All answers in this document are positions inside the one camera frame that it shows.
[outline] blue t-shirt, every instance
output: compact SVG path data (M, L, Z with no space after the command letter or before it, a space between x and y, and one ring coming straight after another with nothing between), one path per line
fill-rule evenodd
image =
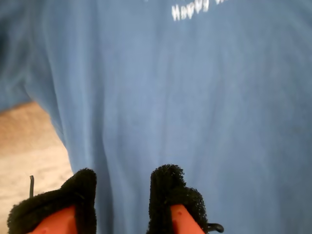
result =
M0 89L96 171L98 234L146 232L167 163L227 234L311 232L311 0L2 2Z

